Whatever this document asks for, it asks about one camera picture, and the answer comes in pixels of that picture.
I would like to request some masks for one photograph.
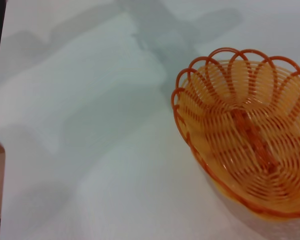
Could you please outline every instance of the white surface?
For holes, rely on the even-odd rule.
[[[226,46],[300,64],[300,0],[10,0],[1,240],[300,240],[214,192],[175,126],[176,75]]]

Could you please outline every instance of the orange basket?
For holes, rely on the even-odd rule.
[[[222,52],[230,60],[213,59]],[[262,60],[248,60],[253,54]],[[300,218],[300,67],[294,61],[219,48],[179,73],[171,104],[183,139],[222,193],[267,219]]]

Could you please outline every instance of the plastic woven basket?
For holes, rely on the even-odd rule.
[[[213,59],[222,52],[233,56]],[[248,60],[251,54],[263,60]],[[300,218],[300,67],[294,61],[219,48],[179,73],[171,104],[183,139],[221,192],[266,218]]]

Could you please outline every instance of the basket rim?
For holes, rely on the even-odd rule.
[[[184,141],[189,145],[194,158],[201,165],[201,167],[204,169],[204,171],[217,184],[219,184],[219,186],[223,190],[228,192],[233,197],[234,200],[238,201],[239,203],[241,203],[242,205],[244,205],[245,207],[247,207],[248,209],[250,209],[251,211],[253,211],[256,214],[266,213],[266,214],[274,216],[274,217],[285,218],[285,219],[300,218],[300,210],[299,211],[293,211],[293,212],[283,212],[283,211],[279,211],[279,210],[274,210],[274,209],[271,209],[271,208],[268,208],[268,207],[264,207],[260,204],[257,204],[257,203],[255,203],[251,200],[247,200],[246,198],[244,198],[241,195],[237,194],[226,183],[224,183],[217,175],[214,174],[214,172],[211,170],[211,168],[206,163],[204,158],[200,155],[198,150],[192,144],[191,138],[190,138],[190,133],[187,131],[185,134],[183,134],[183,132],[182,132],[179,121],[182,122],[185,126],[187,126],[187,124],[186,124],[185,120],[182,118],[182,116],[178,113],[178,108],[179,108],[178,102],[180,101],[180,93],[185,91],[186,89],[184,87],[179,86],[180,79],[184,74],[187,73],[187,78],[182,83],[182,86],[183,86],[188,81],[188,79],[191,79],[190,78],[191,73],[198,73],[198,71],[196,69],[193,69],[193,66],[194,66],[195,63],[197,63],[199,61],[205,61],[206,65],[209,64],[209,62],[211,62],[211,63],[216,64],[218,66],[219,62],[217,60],[213,59],[212,57],[214,55],[218,54],[218,53],[221,53],[221,52],[234,53],[233,57],[229,60],[229,63],[231,63],[231,62],[233,63],[236,60],[237,57],[241,57],[244,61],[247,61],[247,63],[248,63],[249,60],[245,56],[245,53],[253,53],[253,54],[257,54],[257,55],[263,57],[264,60],[260,61],[260,63],[264,64],[265,62],[268,62],[270,64],[270,66],[272,66],[273,68],[276,67],[276,65],[273,63],[273,60],[281,60],[281,61],[289,63],[290,65],[292,65],[296,69],[296,72],[291,72],[291,77],[298,76],[298,75],[300,76],[300,67],[293,60],[291,60],[287,57],[283,57],[283,56],[268,57],[264,53],[262,53],[258,50],[255,50],[255,49],[245,49],[245,50],[239,51],[239,50],[236,50],[236,49],[230,48],[230,47],[222,47],[222,48],[218,48],[215,51],[213,51],[209,56],[197,57],[189,64],[188,68],[183,69],[178,74],[178,76],[176,78],[176,82],[175,82],[175,90],[173,91],[173,93],[171,95],[171,106],[172,106],[172,109],[173,109],[174,121],[175,121],[175,124],[178,128],[178,131],[180,132],[180,134],[181,134],[182,138],[184,139]],[[176,96],[178,98],[177,104],[175,104],[175,97]]]

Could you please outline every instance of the white table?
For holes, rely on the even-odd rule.
[[[300,64],[300,0],[10,0],[1,240],[300,240],[215,192],[169,99],[190,60]]]

